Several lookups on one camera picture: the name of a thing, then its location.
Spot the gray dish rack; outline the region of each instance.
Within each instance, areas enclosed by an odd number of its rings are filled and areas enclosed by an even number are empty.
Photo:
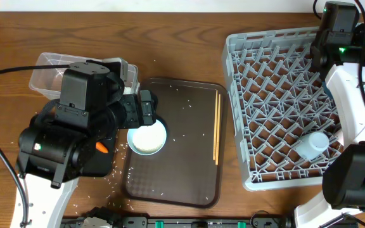
[[[243,187],[248,191],[321,184],[340,155],[334,101],[312,68],[309,49],[318,27],[233,34],[222,66],[234,122]],[[324,132],[329,148],[313,160],[293,150],[297,139]]]

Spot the white bowl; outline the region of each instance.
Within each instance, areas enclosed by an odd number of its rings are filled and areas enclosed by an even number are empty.
[[[163,131],[163,134],[164,134],[164,139],[163,139],[163,144],[162,144],[162,146],[158,149],[158,150],[156,150],[156,151],[154,151],[154,152],[145,152],[145,151],[141,151],[141,150],[139,150],[139,149],[137,149],[136,147],[135,147],[135,145],[134,145],[134,143],[133,143],[133,136],[135,135],[135,133],[141,128],[138,128],[138,129],[129,129],[128,131],[127,131],[127,143],[129,144],[129,147],[135,152],[135,153],[137,153],[137,154],[139,154],[139,155],[153,155],[153,154],[155,154],[155,153],[157,153],[157,152],[159,152],[162,148],[163,148],[163,146],[164,146],[164,144],[165,144],[165,141],[166,141],[166,139],[167,139],[167,131],[165,130],[165,127],[164,127],[164,125],[163,125],[163,123],[162,122],[160,122],[159,120],[156,120],[156,122],[153,124],[153,125],[151,125],[151,126],[142,126],[142,127],[146,127],[146,128],[149,128],[149,127],[160,127],[161,126],[161,131]]]

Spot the green clip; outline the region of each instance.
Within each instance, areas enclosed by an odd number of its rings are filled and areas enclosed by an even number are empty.
[[[156,221],[155,228],[164,228],[164,222],[163,221]]]
[[[238,222],[238,228],[246,228],[246,222]]]

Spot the wood grain surface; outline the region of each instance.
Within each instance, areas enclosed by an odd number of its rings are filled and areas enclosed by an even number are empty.
[[[229,34],[316,25],[319,21],[313,14],[302,13],[0,13],[0,69],[34,65],[43,52],[100,59],[120,56],[138,66],[140,81],[163,76],[224,86],[221,54]],[[0,146],[11,163],[18,154],[19,134],[48,101],[29,89],[31,74],[0,76]],[[95,206],[110,204],[109,208],[122,214],[250,218],[257,210],[290,213],[320,192],[320,186],[246,191],[240,180],[232,114],[228,113],[221,197],[213,208],[129,202],[120,193],[120,184],[111,188],[113,183],[109,185],[107,180],[81,178],[65,215],[76,217]],[[125,149],[120,144],[126,143],[126,131],[119,132],[118,139],[114,165],[122,170]],[[119,172],[111,181],[120,182]],[[0,161],[0,227],[10,225],[15,191]],[[365,221],[365,213],[358,217]]]

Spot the chopsticks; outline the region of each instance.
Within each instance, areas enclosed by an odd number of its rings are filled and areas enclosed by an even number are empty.
[[[219,161],[219,132],[221,130],[221,95],[216,91],[215,95],[215,123],[214,123],[214,155],[215,164]]]

